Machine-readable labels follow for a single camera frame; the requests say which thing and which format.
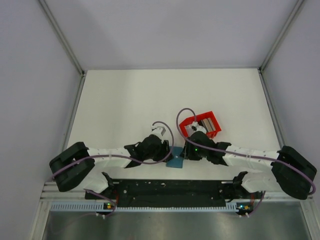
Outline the blue leather card holder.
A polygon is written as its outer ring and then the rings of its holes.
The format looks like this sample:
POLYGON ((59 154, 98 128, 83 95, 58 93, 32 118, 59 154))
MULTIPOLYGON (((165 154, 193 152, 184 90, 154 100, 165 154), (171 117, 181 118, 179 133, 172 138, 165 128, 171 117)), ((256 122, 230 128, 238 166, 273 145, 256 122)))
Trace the blue leather card holder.
POLYGON ((183 148, 179 146, 172 147, 172 158, 166 163, 166 167, 168 168, 183 168, 184 158, 181 157, 181 153, 183 152, 183 148))

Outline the red plastic bin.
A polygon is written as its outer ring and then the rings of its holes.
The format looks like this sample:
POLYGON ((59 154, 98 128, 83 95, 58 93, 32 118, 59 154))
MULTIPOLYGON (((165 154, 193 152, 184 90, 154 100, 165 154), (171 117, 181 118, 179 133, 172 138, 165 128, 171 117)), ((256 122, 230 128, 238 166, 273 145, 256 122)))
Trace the red plastic bin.
POLYGON ((215 138, 217 134, 222 131, 212 111, 187 117, 179 124, 179 129, 185 137, 190 137, 195 132, 193 128, 200 129, 206 133, 210 139, 215 138))

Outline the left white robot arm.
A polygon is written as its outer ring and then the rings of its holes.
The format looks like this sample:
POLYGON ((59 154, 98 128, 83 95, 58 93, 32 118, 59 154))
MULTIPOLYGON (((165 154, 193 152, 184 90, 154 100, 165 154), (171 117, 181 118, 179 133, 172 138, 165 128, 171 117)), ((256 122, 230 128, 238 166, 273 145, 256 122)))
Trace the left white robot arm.
POLYGON ((49 162, 52 178, 60 192, 90 190, 109 198, 114 187, 108 169, 166 163, 173 158, 169 141, 163 139, 165 132, 155 127, 142 141, 113 149, 76 142, 49 162))

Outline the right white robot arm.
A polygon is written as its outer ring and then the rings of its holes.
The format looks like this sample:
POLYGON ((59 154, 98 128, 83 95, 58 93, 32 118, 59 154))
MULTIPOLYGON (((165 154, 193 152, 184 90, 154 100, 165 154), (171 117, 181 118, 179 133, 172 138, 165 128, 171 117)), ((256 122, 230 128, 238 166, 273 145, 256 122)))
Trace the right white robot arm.
POLYGON ((186 138, 181 157, 244 168, 233 178, 233 192, 239 198, 255 192, 283 191, 290 197, 305 200, 316 191, 317 169, 287 145, 276 151, 253 150, 230 142, 214 142, 203 132, 196 131, 186 138))

